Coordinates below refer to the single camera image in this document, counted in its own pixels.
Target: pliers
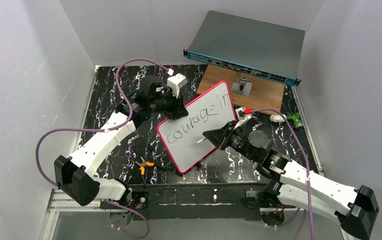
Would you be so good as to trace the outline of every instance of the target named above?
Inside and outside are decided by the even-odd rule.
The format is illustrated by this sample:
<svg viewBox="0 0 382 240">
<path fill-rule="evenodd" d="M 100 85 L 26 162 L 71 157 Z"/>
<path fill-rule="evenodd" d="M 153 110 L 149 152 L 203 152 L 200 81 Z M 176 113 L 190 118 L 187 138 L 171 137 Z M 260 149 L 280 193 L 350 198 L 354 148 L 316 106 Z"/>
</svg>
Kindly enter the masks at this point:
<svg viewBox="0 0 382 240">
<path fill-rule="evenodd" d="M 143 157 L 141 157 L 142 162 L 135 161 L 135 163 L 139 166 L 139 170 L 141 170 L 141 181 L 142 184 L 144 184 L 144 187 L 147 187 L 147 183 L 145 182 L 145 167 L 153 167 L 156 166 L 158 168 L 161 168 L 162 170 L 167 170 L 167 168 L 163 167 L 162 165 L 155 163 L 155 162 L 150 162 L 150 161 L 145 161 Z"/>
</svg>

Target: tabletop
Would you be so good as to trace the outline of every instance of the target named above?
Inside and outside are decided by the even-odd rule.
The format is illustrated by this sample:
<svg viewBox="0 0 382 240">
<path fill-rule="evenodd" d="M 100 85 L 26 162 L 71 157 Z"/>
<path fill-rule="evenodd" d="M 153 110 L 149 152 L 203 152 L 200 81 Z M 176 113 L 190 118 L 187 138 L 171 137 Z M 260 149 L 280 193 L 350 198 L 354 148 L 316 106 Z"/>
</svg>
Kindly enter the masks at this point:
<svg viewBox="0 0 382 240">
<path fill-rule="evenodd" d="M 198 85 L 204 75 L 207 65 L 170 65 L 167 66 L 188 78 L 188 84 L 181 89 L 185 103 L 190 102 L 196 95 Z M 101 128 L 111 113 L 119 104 L 120 93 L 114 82 L 117 67 L 100 67 L 96 73 L 84 127 L 87 129 Z M 120 70 L 120 84 L 125 94 L 139 89 L 140 81 L 145 75 L 156 75 L 166 80 L 167 75 L 157 66 L 126 66 Z M 281 112 L 292 115 L 298 112 L 297 104 L 290 87 L 285 86 Z M 144 122 L 138 129 L 122 140 L 100 165 L 96 177 L 121 179 L 129 184 L 140 184 L 139 166 L 134 161 L 144 157 L 151 162 L 157 162 L 168 169 L 148 167 L 145 173 L 147 184 L 227 184 L 227 183 L 268 183 L 269 180 L 256 171 L 256 163 L 241 156 L 233 149 L 216 150 L 208 155 L 198 169 L 193 167 L 186 174 L 175 170 L 169 153 L 157 133 L 158 124 L 165 117 L 153 114 L 150 120 Z M 253 113 L 250 121 L 244 126 L 244 134 L 254 130 L 264 131 L 274 142 L 274 149 L 302 162 L 305 166 L 302 152 L 286 124 L 270 122 L 269 115 Z M 308 155 L 310 168 L 315 170 L 313 154 L 303 127 L 294 129 L 304 151 Z M 83 133 L 79 147 L 89 140 L 94 133 Z M 150 143 L 154 153 L 148 147 Z"/>
</svg>

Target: white pen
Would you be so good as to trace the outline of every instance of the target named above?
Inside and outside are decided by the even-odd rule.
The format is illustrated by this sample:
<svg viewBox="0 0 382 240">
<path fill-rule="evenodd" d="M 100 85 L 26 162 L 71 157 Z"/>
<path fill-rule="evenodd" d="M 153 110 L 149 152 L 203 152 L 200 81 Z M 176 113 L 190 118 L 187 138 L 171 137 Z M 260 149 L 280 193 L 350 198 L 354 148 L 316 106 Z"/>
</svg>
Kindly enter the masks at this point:
<svg viewBox="0 0 382 240">
<path fill-rule="evenodd" d="M 207 140 L 206 137 L 203 137 L 202 139 L 198 140 L 198 142 L 195 143 L 195 145 L 202 143 L 203 141 Z"/>
</svg>

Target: wooden block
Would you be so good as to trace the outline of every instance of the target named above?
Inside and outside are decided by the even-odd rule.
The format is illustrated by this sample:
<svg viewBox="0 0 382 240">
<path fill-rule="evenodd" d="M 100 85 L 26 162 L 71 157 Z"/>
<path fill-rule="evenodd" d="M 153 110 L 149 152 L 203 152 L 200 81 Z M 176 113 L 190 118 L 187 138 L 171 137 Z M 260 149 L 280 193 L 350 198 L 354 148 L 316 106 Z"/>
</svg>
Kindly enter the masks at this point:
<svg viewBox="0 0 382 240">
<path fill-rule="evenodd" d="M 233 70 L 208 65 L 197 89 L 197 94 L 202 94 L 220 81 L 226 81 L 230 90 L 235 74 L 236 72 Z M 244 73 L 241 74 L 241 77 L 246 78 L 253 86 L 249 97 L 231 93 L 233 104 L 251 109 L 272 108 L 278 111 L 281 110 L 285 85 Z M 276 114 L 272 111 L 264 113 L 269 115 Z"/>
</svg>

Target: whiteboard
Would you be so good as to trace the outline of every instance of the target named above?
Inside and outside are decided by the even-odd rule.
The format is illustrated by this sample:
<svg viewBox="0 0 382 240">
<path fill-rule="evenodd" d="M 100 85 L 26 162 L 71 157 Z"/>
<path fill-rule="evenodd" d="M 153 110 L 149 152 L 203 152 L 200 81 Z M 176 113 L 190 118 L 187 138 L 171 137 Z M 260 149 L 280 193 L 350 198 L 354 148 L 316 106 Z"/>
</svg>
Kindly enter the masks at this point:
<svg viewBox="0 0 382 240">
<path fill-rule="evenodd" d="M 181 173 L 187 172 L 215 147 L 203 138 L 203 132 L 219 129 L 227 122 L 236 120 L 228 84 L 221 81 L 199 95 L 186 106 L 189 115 L 179 120 L 162 121 L 157 131 L 167 151 Z"/>
</svg>

